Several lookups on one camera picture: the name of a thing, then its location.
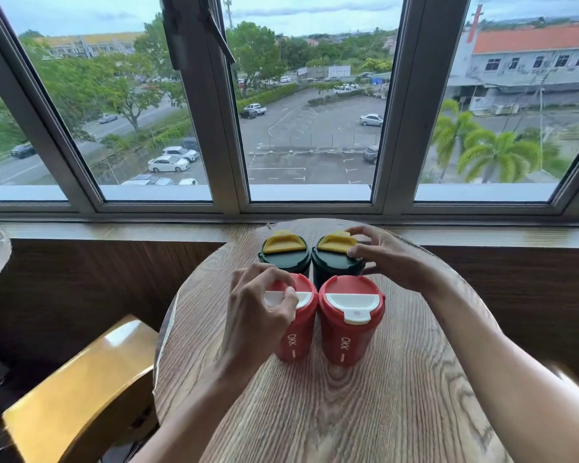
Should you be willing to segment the person's left hand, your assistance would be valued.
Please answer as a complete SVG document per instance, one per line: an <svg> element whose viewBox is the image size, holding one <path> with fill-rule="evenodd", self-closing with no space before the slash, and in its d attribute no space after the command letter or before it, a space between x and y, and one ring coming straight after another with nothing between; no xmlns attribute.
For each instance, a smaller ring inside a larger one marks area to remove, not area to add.
<svg viewBox="0 0 579 463"><path fill-rule="evenodd" d="M285 285L282 293L296 293L290 273L275 265L253 263L232 273L219 359L264 356L268 360L274 353L290 326L269 317L265 292L277 281Z"/></svg>

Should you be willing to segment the wooden window sill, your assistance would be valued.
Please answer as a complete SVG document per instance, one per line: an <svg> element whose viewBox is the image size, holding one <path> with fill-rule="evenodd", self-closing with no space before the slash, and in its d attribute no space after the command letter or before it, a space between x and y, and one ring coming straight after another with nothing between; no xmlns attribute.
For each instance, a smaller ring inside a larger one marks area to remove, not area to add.
<svg viewBox="0 0 579 463"><path fill-rule="evenodd" d="M11 239L229 242L265 224L0 222ZM383 228L427 247L579 249L579 226L386 225Z"/></svg>

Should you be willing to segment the grey metal window frame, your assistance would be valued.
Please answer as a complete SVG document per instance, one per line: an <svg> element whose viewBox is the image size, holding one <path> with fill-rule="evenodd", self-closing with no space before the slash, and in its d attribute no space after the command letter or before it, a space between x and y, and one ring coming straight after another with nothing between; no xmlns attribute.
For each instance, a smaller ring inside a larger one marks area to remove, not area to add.
<svg viewBox="0 0 579 463"><path fill-rule="evenodd" d="M31 186L45 199L0 200L0 222L57 220L109 222L195 220L239 222L281 217L339 215L377 223L494 223L503 225L579 225L579 162L556 185L549 200L416 201L427 139L435 127L453 50L461 37L462 15L470 0L408 0L401 15L400 66L392 69L383 125L383 162L377 165L369 198L347 185L327 189L308 185L305 198L288 197L286 186L252 192L247 183L238 112L230 90L230 65L213 36L199 21L198 0L161 0L163 31L170 34L173 66L186 81L183 90L194 131L201 139L208 186L177 197L109 200L76 149L40 77L0 7L0 97L22 131L41 153L66 200L55 200L51 187Z"/></svg>

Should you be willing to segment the green cup with yellow lid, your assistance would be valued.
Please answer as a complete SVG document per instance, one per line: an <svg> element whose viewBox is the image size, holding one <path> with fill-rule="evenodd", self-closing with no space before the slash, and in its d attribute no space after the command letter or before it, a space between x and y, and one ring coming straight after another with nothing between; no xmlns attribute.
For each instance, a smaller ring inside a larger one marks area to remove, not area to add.
<svg viewBox="0 0 579 463"><path fill-rule="evenodd" d="M348 231L336 231L320 238L311 251L313 282L317 291L334 276L363 273L364 259L347 255L347 251L357 244Z"/></svg>
<svg viewBox="0 0 579 463"><path fill-rule="evenodd" d="M272 264L289 273L309 278L312 262L311 248L303 237L289 230L275 231L262 244L260 262Z"/></svg>

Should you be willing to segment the person's left forearm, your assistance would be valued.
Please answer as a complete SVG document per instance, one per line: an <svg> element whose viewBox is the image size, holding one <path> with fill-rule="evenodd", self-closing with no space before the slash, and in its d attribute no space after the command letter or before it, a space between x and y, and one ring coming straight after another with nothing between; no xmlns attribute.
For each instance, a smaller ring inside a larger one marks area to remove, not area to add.
<svg viewBox="0 0 579 463"><path fill-rule="evenodd" d="M217 427L266 360L215 361L131 463L199 463Z"/></svg>

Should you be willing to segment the building with yellow roof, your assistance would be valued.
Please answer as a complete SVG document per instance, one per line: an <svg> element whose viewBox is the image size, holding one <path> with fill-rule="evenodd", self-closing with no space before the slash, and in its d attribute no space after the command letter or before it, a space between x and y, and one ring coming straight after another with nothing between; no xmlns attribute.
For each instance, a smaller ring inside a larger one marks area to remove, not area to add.
<svg viewBox="0 0 579 463"><path fill-rule="evenodd" d="M79 57L94 58L106 54L132 54L135 41L144 32L113 32L76 36L48 36L43 43L49 46L51 55L56 58Z"/></svg>

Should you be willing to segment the large leafy tree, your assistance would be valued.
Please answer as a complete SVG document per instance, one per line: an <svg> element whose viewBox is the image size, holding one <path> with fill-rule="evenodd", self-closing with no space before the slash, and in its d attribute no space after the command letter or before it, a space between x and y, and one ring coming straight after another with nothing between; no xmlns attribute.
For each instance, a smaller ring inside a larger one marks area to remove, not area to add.
<svg viewBox="0 0 579 463"><path fill-rule="evenodd" d="M163 80L144 55L121 53L93 58L62 57L27 50L31 63L60 114L77 139L85 139L86 125L101 115L126 118L139 131L139 118L164 99L173 107L185 102L178 78Z"/></svg>

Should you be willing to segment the person's right forearm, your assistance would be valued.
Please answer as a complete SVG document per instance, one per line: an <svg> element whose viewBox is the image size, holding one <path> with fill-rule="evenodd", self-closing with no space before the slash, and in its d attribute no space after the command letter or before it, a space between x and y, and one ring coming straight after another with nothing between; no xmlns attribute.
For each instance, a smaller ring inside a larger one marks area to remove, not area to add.
<svg viewBox="0 0 579 463"><path fill-rule="evenodd" d="M421 293L514 463L579 463L579 393L479 314L450 270L420 268Z"/></svg>

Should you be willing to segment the palm trees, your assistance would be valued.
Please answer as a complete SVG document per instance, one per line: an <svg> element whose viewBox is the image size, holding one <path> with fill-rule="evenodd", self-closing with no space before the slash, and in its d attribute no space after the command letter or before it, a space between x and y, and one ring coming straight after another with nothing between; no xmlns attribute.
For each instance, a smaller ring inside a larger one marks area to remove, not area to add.
<svg viewBox="0 0 579 463"><path fill-rule="evenodd" d="M561 148L545 140L540 129L491 131L454 99L444 100L440 107L430 150L439 170L438 177L429 177L431 183L445 183L446 177L464 183L521 183L539 171L561 177L568 164Z"/></svg>

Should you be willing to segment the white building with orange roof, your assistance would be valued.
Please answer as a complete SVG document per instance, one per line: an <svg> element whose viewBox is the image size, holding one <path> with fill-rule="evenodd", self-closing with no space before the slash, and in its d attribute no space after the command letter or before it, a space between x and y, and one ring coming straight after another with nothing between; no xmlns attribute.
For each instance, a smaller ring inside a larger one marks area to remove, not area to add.
<svg viewBox="0 0 579 463"><path fill-rule="evenodd" d="M465 28L444 99L478 114L579 105L579 23L505 30Z"/></svg>

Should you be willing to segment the white sedan car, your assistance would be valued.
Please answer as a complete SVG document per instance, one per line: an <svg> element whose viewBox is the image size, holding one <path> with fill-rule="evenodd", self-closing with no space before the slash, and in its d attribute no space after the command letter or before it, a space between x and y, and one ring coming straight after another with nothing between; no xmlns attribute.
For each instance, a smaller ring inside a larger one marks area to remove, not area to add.
<svg viewBox="0 0 579 463"><path fill-rule="evenodd" d="M153 173L184 172L191 166L191 162L182 156L161 155L148 161L147 168Z"/></svg>

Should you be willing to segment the wooden chair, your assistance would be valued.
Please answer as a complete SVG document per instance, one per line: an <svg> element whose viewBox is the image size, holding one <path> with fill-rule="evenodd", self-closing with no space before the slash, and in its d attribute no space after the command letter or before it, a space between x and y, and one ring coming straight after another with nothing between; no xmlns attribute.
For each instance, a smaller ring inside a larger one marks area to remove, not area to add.
<svg viewBox="0 0 579 463"><path fill-rule="evenodd" d="M2 414L24 463L100 463L158 425L158 333L127 315Z"/></svg>

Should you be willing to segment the person's right hand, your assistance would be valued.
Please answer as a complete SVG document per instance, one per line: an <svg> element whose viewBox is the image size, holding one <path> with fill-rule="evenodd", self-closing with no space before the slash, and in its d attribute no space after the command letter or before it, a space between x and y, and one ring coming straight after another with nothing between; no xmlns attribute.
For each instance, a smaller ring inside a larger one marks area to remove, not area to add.
<svg viewBox="0 0 579 463"><path fill-rule="evenodd" d="M371 225L353 226L346 229L352 237L364 236L368 241L359 242L352 248L381 248L381 272L363 272L363 275L383 275L398 286L422 295L433 290L433 267L420 254L420 250L399 236Z"/></svg>

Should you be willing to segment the red cup with white lid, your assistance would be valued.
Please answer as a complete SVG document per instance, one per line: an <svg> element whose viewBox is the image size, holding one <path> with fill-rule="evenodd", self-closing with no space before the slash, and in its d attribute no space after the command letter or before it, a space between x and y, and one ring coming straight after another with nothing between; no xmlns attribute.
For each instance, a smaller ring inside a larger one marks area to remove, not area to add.
<svg viewBox="0 0 579 463"><path fill-rule="evenodd" d="M318 309L318 293L309 278L301 273L290 273L290 276L296 283L295 291L299 301L295 318L275 350L275 355L284 362L301 360L309 354Z"/></svg>
<svg viewBox="0 0 579 463"><path fill-rule="evenodd" d="M351 367L364 357L386 310L386 296L369 278L335 275L318 292L324 356Z"/></svg>

